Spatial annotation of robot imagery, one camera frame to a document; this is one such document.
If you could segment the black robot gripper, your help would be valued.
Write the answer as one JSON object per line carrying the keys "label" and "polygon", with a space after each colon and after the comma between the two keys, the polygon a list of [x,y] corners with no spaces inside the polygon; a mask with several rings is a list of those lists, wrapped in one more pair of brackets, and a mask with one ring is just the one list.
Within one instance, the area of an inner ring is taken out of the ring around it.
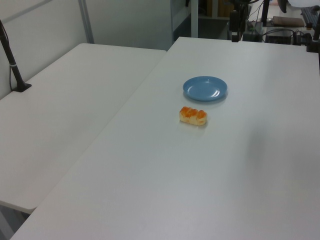
{"label": "black robot gripper", "polygon": [[247,10],[251,0],[229,0],[229,2],[233,5],[233,11],[229,16],[231,41],[238,42],[246,30]]}

